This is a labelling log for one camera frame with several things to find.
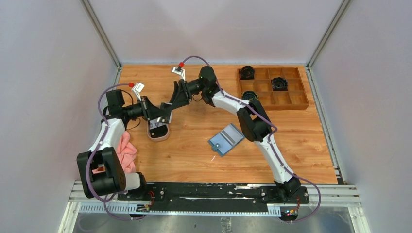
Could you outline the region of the black VIP card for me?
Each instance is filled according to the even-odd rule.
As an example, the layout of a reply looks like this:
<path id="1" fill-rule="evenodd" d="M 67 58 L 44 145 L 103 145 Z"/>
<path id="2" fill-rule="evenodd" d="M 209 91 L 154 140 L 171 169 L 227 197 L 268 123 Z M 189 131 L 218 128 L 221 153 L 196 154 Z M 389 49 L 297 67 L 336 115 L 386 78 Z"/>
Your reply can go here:
<path id="1" fill-rule="evenodd" d="M 168 126 L 158 127 L 156 129 L 149 130 L 150 137 L 153 139 L 161 138 L 167 135 L 168 133 Z"/>

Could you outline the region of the blue leather card holder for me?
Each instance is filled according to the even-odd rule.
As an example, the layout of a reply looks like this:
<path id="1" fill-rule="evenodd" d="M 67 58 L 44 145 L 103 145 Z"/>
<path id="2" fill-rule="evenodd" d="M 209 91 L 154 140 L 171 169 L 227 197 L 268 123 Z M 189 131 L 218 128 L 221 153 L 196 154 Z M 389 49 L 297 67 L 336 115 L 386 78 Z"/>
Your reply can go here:
<path id="1" fill-rule="evenodd" d="M 245 136 L 241 130 L 239 130 L 233 123 L 230 123 L 210 138 L 208 143 L 215 153 L 220 157 L 223 157 L 244 139 Z"/>

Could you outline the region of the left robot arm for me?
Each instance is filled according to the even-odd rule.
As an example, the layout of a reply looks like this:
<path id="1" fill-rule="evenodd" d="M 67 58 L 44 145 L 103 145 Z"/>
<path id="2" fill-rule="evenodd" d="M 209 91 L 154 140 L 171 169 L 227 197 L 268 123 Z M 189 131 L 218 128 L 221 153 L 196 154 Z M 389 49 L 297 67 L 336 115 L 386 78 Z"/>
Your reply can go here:
<path id="1" fill-rule="evenodd" d="M 89 199 L 104 202 L 107 200 L 102 198 L 103 195 L 130 191 L 136 200 L 144 200 L 148 197 L 149 188 L 143 174 L 136 171 L 126 173 L 116 149 L 130 120 L 170 116 L 173 102 L 155 106 L 143 97 L 136 104 L 124 106 L 122 91 L 112 88 L 106 89 L 99 98 L 103 97 L 107 99 L 109 114 L 102 115 L 101 131 L 94 144 L 88 151 L 79 153 L 76 159 L 84 194 Z"/>

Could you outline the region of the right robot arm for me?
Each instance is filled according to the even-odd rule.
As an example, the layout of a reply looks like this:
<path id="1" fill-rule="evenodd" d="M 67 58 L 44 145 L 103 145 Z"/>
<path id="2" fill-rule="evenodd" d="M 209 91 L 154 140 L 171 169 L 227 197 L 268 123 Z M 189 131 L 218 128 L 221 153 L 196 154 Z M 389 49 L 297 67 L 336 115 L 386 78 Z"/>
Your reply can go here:
<path id="1" fill-rule="evenodd" d="M 282 156 L 274 137 L 277 128 L 270 121 L 260 101 L 242 100 L 224 91 L 211 66 L 202 67 L 198 78 L 190 82 L 186 81 L 182 65 L 173 67 L 172 73 L 180 77 L 179 82 L 175 83 L 171 98 L 173 109 L 188 105 L 193 95 L 200 94 L 205 104 L 237 116 L 243 135 L 260 149 L 275 179 L 274 194 L 266 191 L 262 199 L 277 199 L 288 203 L 296 198 L 301 182 Z"/>

